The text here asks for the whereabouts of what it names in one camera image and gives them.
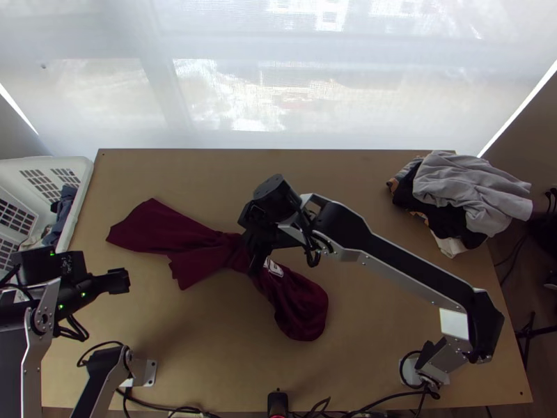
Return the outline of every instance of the white laundry basket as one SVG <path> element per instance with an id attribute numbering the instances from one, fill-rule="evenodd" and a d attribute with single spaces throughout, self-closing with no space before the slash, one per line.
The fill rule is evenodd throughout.
<path id="1" fill-rule="evenodd" d="M 0 160 L 0 277 L 11 269 L 10 254 L 19 244 L 56 221 L 50 205 L 64 185 L 78 189 L 56 252 L 68 249 L 92 173 L 85 157 Z"/>

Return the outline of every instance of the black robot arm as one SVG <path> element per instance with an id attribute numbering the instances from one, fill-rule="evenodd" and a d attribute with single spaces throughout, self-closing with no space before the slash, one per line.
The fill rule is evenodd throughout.
<path id="1" fill-rule="evenodd" d="M 424 344 L 410 380 L 439 386 L 461 365 L 491 360 L 504 317 L 487 292 L 374 234 L 362 216 L 342 203 L 298 195 L 277 174 L 257 187 L 238 223 L 246 229 L 250 274 L 274 249 L 302 247 L 311 267 L 321 256 L 357 262 L 438 307 L 443 337 Z"/>

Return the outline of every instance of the wooden table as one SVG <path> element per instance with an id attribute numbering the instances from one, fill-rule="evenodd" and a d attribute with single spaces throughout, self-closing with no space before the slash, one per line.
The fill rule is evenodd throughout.
<path id="1" fill-rule="evenodd" d="M 324 334 L 293 341 L 276 326 L 273 309 L 250 280 L 222 270 L 180 291 L 165 256 L 138 254 L 105 242 L 110 226 L 155 197 L 221 231 L 236 224 L 253 189 L 282 173 L 298 193 L 315 192 L 362 214 L 372 230 L 489 291 L 508 318 L 486 245 L 450 260 L 428 229 L 391 203 L 385 181 L 427 151 L 388 150 L 101 150 L 71 249 L 82 250 L 88 270 L 125 267 L 132 286 L 102 295 L 78 319 L 86 343 L 53 342 L 43 362 L 43 404 L 73 407 L 86 381 L 75 361 L 93 344 L 117 339 L 159 361 L 157 382 L 135 396 L 169 405 L 202 405 L 214 412 L 263 411 L 267 393 L 290 394 L 294 410 L 332 396 L 330 408 L 351 410 L 403 392 L 398 360 L 441 336 L 439 312 L 424 300 L 356 264 L 324 259 L 310 269 L 300 249 L 273 259 L 319 283 L 329 295 Z M 493 361 L 467 364 L 451 375 L 441 400 L 425 407 L 531 402 L 510 321 Z M 416 396 L 385 408 L 415 408 Z M 115 395 L 112 406 L 121 408 Z"/>

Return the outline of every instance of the pile of clothes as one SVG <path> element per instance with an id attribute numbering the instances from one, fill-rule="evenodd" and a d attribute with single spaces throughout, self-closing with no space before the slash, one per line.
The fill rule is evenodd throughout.
<path id="1" fill-rule="evenodd" d="M 77 189 L 75 187 L 69 185 L 62 186 L 60 200 L 50 205 L 50 211 L 56 213 L 56 221 L 53 224 L 46 225 L 42 232 L 28 237 L 19 244 L 18 251 L 57 246 L 64 230 L 65 221 L 72 210 L 76 194 Z"/>
<path id="2" fill-rule="evenodd" d="M 512 218 L 528 220 L 533 209 L 530 183 L 481 158 L 446 151 L 414 158 L 387 187 L 393 203 L 424 219 L 451 258 L 504 231 Z"/>

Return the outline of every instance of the maroon shirt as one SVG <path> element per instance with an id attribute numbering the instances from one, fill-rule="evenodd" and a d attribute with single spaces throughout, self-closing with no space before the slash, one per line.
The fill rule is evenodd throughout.
<path id="1" fill-rule="evenodd" d="M 112 226 L 107 241 L 166 255 L 172 278 L 182 290 L 221 268 L 247 273 L 251 260 L 240 234 L 213 231 L 155 199 Z M 312 341 L 323 333 L 329 299 L 320 286 L 269 259 L 252 281 L 274 306 L 276 324 L 290 338 Z"/>

